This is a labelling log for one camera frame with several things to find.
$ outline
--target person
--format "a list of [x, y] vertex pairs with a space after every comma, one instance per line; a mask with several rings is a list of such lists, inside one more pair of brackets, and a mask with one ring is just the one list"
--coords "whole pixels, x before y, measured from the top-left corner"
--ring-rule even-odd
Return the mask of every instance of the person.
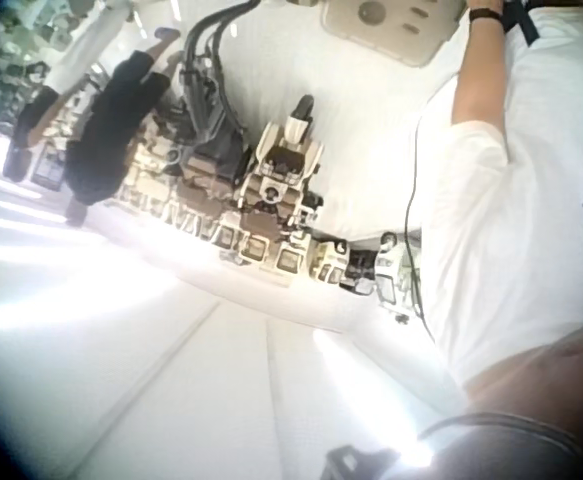
[[507, 33], [517, 1], [467, 2], [423, 221], [424, 319], [472, 412], [523, 417], [583, 448], [583, 7], [533, 2], [531, 22]]
[[[86, 14], [94, 2], [73, 1], [73, 11]], [[31, 164], [31, 149], [66, 102], [77, 92], [80, 81], [102, 51], [120, 33], [125, 21], [133, 19], [130, 0], [107, 0], [98, 18], [69, 47], [44, 80], [37, 96], [27, 104], [16, 121], [2, 175], [13, 182], [26, 177]]]
[[73, 191], [66, 214], [70, 225], [82, 225], [89, 206], [118, 191], [139, 146], [144, 118], [171, 86], [180, 52], [169, 57], [162, 72], [151, 70], [180, 32], [159, 28], [155, 36], [158, 44], [133, 52], [118, 65], [95, 100], [82, 137], [67, 149], [65, 181]]

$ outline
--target person in black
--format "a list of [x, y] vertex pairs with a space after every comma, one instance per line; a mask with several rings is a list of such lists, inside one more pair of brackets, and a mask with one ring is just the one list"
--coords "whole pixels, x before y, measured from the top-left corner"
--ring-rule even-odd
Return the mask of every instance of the person in black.
[[180, 32], [161, 28], [156, 38], [160, 43], [146, 52], [133, 52], [118, 65], [93, 104], [82, 138], [68, 146], [65, 180], [73, 191], [66, 212], [70, 225], [82, 225], [89, 206], [118, 191], [135, 156], [142, 122], [171, 85], [179, 52], [169, 58], [163, 72], [151, 69]]

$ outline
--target hand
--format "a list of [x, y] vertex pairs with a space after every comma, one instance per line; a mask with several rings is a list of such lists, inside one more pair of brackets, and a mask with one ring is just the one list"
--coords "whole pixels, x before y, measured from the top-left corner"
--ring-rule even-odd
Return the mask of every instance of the hand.
[[478, 8], [488, 8], [502, 15], [504, 9], [504, 0], [467, 0], [467, 6], [470, 10]]

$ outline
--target wristwatch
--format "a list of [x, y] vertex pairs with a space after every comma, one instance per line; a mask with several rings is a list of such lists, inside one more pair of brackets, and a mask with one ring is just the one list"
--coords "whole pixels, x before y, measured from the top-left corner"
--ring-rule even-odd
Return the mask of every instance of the wristwatch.
[[477, 20], [478, 18], [493, 18], [494, 20], [502, 23], [502, 15], [491, 10], [490, 8], [476, 8], [475, 10], [471, 10], [471, 12], [469, 12], [469, 21], [471, 23], [473, 23], [473, 21]]

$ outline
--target white t-shirt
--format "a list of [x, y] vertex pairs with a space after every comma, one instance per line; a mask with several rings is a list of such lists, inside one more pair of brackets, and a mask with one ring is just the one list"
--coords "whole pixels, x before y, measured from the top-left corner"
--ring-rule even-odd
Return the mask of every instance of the white t-shirt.
[[506, 140], [451, 127], [423, 224], [426, 320], [460, 383], [583, 326], [583, 9], [507, 35]]

